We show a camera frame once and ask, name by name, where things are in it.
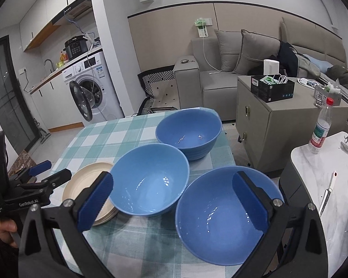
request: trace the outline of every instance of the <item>light blue bowl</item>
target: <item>light blue bowl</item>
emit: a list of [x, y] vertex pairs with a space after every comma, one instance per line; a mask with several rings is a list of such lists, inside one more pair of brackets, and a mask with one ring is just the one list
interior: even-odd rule
[[176, 112], [163, 119], [156, 128], [156, 138], [180, 149], [189, 161], [210, 152], [222, 131], [218, 115], [201, 109]]
[[185, 155], [167, 144], [137, 147], [111, 169], [110, 199], [130, 215], [158, 215], [168, 211], [185, 190], [190, 167]]
[[283, 200], [265, 174], [243, 166], [214, 169], [187, 187], [175, 213], [177, 232], [193, 255], [211, 264], [244, 263], [263, 235], [255, 229], [233, 190], [232, 179], [238, 171], [244, 171], [271, 199]]

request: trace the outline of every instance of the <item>black box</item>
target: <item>black box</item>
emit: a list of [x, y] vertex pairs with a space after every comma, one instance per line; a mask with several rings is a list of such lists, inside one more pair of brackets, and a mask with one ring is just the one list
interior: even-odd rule
[[260, 81], [266, 75], [252, 76], [250, 92], [265, 102], [290, 99], [294, 94], [295, 82], [288, 80], [285, 84], [266, 84]]

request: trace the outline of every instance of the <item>red bottle cap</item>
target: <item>red bottle cap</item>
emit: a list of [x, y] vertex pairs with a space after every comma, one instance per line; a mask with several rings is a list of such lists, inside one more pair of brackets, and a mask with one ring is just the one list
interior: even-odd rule
[[331, 97], [327, 97], [326, 104], [328, 106], [332, 106], [334, 104], [334, 99], [332, 99]]

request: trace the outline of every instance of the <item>cabinet handle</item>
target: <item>cabinet handle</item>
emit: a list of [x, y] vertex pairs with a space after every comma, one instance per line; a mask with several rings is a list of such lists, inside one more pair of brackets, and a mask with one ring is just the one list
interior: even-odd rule
[[245, 106], [245, 115], [246, 115], [246, 117], [250, 117], [250, 107], [249, 106]]
[[246, 142], [247, 137], [248, 137], [248, 133], [243, 133], [241, 142]]

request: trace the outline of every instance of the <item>bottle label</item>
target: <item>bottle label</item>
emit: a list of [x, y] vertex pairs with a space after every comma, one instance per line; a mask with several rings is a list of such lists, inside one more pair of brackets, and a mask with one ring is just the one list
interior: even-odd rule
[[324, 143], [329, 129], [325, 129], [317, 122], [316, 128], [314, 129], [313, 135], [311, 137], [311, 143], [315, 147], [321, 147]]

